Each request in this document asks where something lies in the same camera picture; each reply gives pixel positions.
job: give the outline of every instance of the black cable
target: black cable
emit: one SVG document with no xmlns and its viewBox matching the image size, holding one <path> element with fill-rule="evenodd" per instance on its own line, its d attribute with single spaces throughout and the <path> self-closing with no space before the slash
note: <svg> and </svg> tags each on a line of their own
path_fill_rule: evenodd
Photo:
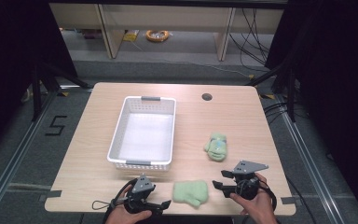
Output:
<svg viewBox="0 0 358 224">
<path fill-rule="evenodd" d="M 128 187 L 129 185 L 135 184 L 136 181 L 138 181 L 138 178 L 134 178 L 133 180 L 130 180 L 126 185 L 123 186 L 123 188 L 121 188 L 121 190 L 116 195 L 116 198 L 112 199 L 112 201 L 110 202 L 110 206 L 112 208 L 115 208 L 117 200 L 120 197 L 121 193 L 124 191 L 124 189 L 126 189 L 126 187 Z"/>
<path fill-rule="evenodd" d="M 287 175 L 285 175 L 287 182 L 289 182 L 289 184 L 293 187 L 293 189 L 296 191 L 296 193 L 298 194 L 298 196 L 300 197 L 301 202 L 305 205 L 308 213 L 310 214 L 310 218 L 312 219 L 312 222 L 316 224 L 316 219 L 313 216 L 312 212 L 310 211 L 310 208 L 308 207 L 306 201 L 304 200 L 303 196 L 301 195 L 300 191 L 296 188 L 295 184 L 293 184 L 293 182 L 289 179 L 289 177 Z"/>
<path fill-rule="evenodd" d="M 252 34 L 252 36 L 254 37 L 257 45 L 259 46 L 259 48 L 257 48 L 257 47 L 255 47 L 255 48 L 260 50 L 260 53 L 263 56 L 263 59 L 266 60 L 266 55 L 264 54 L 263 48 L 264 49 L 268 49 L 268 48 L 265 47 L 263 44 L 261 44 L 260 39 L 258 38 L 257 23 L 255 22 L 257 9 L 254 8 L 253 12 L 254 12 L 254 16 L 253 16 L 254 20 L 253 20 L 252 25 L 251 25 L 251 23 L 249 22 L 248 18 L 246 17 L 245 11 L 242 9 L 243 17 L 245 18 L 246 23 L 248 24 L 248 27 L 249 27 L 249 33 Z"/>
<path fill-rule="evenodd" d="M 277 197 L 276 197 L 275 194 L 272 192 L 272 190 L 269 188 L 269 185 L 268 185 L 266 182 L 264 182 L 264 181 L 262 181 L 262 180 L 260 180 L 260 179 L 259 179 L 258 181 L 266 185 L 266 187 L 262 187 L 261 185 L 258 185 L 258 187 L 259 187 L 260 189 L 264 190 L 264 191 L 269 195 L 269 197 L 271 198 L 272 210 L 275 211 L 275 209 L 276 209 L 276 207 L 277 207 Z M 245 184 L 247 184 L 247 182 L 244 181 L 244 180 L 242 180 L 242 181 L 240 181 L 240 183 L 238 183 L 238 184 L 241 184 L 241 190 L 242 190 L 242 189 L 243 189 L 243 186 L 244 186 Z M 247 221 L 248 217 L 246 217 L 246 218 L 244 218 L 244 219 L 242 220 L 242 224 L 244 224 L 244 223 Z"/>
<path fill-rule="evenodd" d="M 248 221 L 248 218 L 249 218 L 249 216 L 244 217 L 243 220 L 242 220 L 242 224 L 245 224 Z"/>
<path fill-rule="evenodd" d="M 326 152 L 326 153 L 325 153 L 325 156 L 326 156 L 326 158 L 327 158 L 328 160 L 334 161 L 334 158 L 333 158 L 333 155 L 331 155 L 331 152 Z"/>
<path fill-rule="evenodd" d="M 82 223 L 83 223 L 83 218 L 84 218 L 84 213 L 82 213 L 81 216 L 80 216 L 79 224 L 82 224 Z"/>
<path fill-rule="evenodd" d="M 300 114 L 295 113 L 295 115 L 298 116 L 298 117 L 301 117 L 303 119 L 309 119 L 310 118 L 310 116 L 308 114 L 306 116 L 304 116 L 304 115 L 300 115 Z"/>
<path fill-rule="evenodd" d="M 275 119 L 277 119 L 280 115 L 282 115 L 282 114 L 284 114 L 284 113 L 286 113 L 286 112 L 287 112 L 287 110 L 279 111 L 279 112 L 274 113 L 274 114 L 277 114 L 277 113 L 278 113 L 278 115 L 277 115 L 275 118 L 273 118 L 273 119 L 268 123 L 268 125 L 270 125 L 273 121 L 275 121 Z"/>
<path fill-rule="evenodd" d="M 247 69 L 249 69 L 249 70 L 254 70 L 254 71 L 257 71 L 257 72 L 267 72 L 267 71 L 265 71 L 265 70 L 259 70 L 259 69 L 255 69 L 255 68 L 251 68 L 251 67 L 246 66 L 246 65 L 243 63 L 243 61 L 242 61 L 242 50 L 240 51 L 240 61 L 241 61 L 241 64 L 242 64 L 242 66 L 243 66 L 244 68 L 247 68 Z"/>
<path fill-rule="evenodd" d="M 242 36 L 243 40 L 244 40 L 245 42 L 247 42 L 250 46 L 252 46 L 252 47 L 255 48 L 255 49 L 258 49 L 257 46 L 255 46 L 254 44 L 252 44 L 251 42 L 248 41 L 248 38 L 249 38 L 249 35 L 250 35 L 250 34 L 251 34 L 251 33 L 249 33 L 246 37 L 245 37 L 243 34 L 241 34 L 241 36 Z"/>
<path fill-rule="evenodd" d="M 96 203 L 104 203 L 104 204 L 106 204 L 106 205 L 105 205 L 105 206 L 102 206 L 102 207 L 96 208 L 96 207 L 94 206 L 94 204 L 96 204 Z M 102 201 L 94 201 L 94 202 L 92 203 L 92 205 L 91 205 L 91 208 L 92 208 L 92 210 L 101 210 L 101 209 L 103 209 L 103 208 L 105 208 L 105 207 L 108 207 L 109 204 L 110 204 L 110 203 L 106 203 L 106 202 L 102 202 Z"/>
<path fill-rule="evenodd" d="M 234 37 L 232 36 L 232 34 L 229 34 L 229 36 L 231 37 L 232 41 L 234 42 L 234 44 L 237 46 L 238 49 L 240 49 L 241 52 L 244 52 L 246 53 L 247 55 L 249 55 L 249 57 L 253 58 L 255 61 L 257 61 L 258 63 L 261 63 L 264 65 L 264 62 L 257 58 L 253 53 L 249 52 L 247 49 L 245 49 L 243 46 L 244 44 L 246 43 L 243 43 L 242 45 L 240 45 L 235 39 Z"/>
<path fill-rule="evenodd" d="M 281 107 L 283 105 L 287 105 L 287 103 L 277 103 L 277 104 L 274 104 L 274 105 L 269 105 L 269 106 L 263 108 L 263 110 L 264 110 L 264 113 L 267 114 L 272 109 L 279 108 L 279 107 Z"/>
<path fill-rule="evenodd" d="M 270 113 L 270 114 L 266 115 L 266 118 L 271 117 L 272 115 L 276 115 L 276 114 L 281 115 L 281 114 L 283 114 L 283 113 L 286 112 L 286 111 L 287 111 L 287 110 L 280 110 L 280 111 L 276 111 L 276 112 Z"/>
</svg>

